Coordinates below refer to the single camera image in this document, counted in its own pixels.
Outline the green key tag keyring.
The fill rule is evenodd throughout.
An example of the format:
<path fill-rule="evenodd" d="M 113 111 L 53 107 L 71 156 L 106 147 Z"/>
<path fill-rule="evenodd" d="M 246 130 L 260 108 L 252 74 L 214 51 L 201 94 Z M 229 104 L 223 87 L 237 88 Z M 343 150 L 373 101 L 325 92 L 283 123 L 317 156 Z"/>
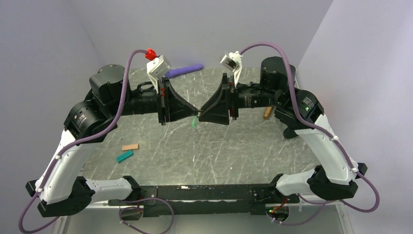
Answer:
<path fill-rule="evenodd" d="M 196 126 L 198 125 L 198 123 L 199 123 L 199 117 L 200 117 L 201 113 L 202 113 L 202 111 L 199 111 L 199 112 L 193 117 L 192 123 L 191 123 L 191 127 L 192 127 L 193 129 L 195 129 Z"/>

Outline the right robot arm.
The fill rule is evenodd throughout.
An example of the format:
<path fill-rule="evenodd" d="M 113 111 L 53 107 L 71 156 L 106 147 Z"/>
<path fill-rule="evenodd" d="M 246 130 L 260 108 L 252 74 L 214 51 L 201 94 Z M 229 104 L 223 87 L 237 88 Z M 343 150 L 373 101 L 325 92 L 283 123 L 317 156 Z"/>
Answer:
<path fill-rule="evenodd" d="M 353 198 L 358 190 L 356 180 L 365 175 L 367 166 L 347 154 L 316 96 L 295 86 L 295 67 L 284 58 L 268 57 L 261 63 L 259 83 L 242 84 L 241 55 L 230 53 L 221 64 L 233 75 L 223 73 L 219 88 L 201 108 L 201 122 L 228 125 L 242 108 L 273 106 L 275 117 L 286 125 L 284 137 L 303 139 L 319 161 L 303 173 L 276 175 L 269 198 L 277 203 L 301 193 L 329 201 Z"/>

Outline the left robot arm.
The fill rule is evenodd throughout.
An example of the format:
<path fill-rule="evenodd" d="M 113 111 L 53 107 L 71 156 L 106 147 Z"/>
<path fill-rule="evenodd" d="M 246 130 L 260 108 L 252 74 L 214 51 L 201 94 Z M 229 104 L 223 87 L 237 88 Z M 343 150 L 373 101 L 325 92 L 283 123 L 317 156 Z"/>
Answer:
<path fill-rule="evenodd" d="M 117 128 L 114 119 L 123 89 L 123 116 L 156 113 L 159 122 L 165 124 L 198 114 L 198 109 L 173 89 L 168 78 L 161 78 L 160 92 L 150 82 L 132 90 L 124 73 L 123 66 L 110 64 L 90 77 L 91 89 L 69 111 L 47 170 L 40 179 L 26 184 L 30 196 L 40 199 L 38 211 L 42 217 L 74 215 L 91 203 L 105 200 L 123 200 L 132 205 L 141 197 L 141 187 L 130 175 L 115 180 L 91 180 L 80 175 L 98 144 Z"/>

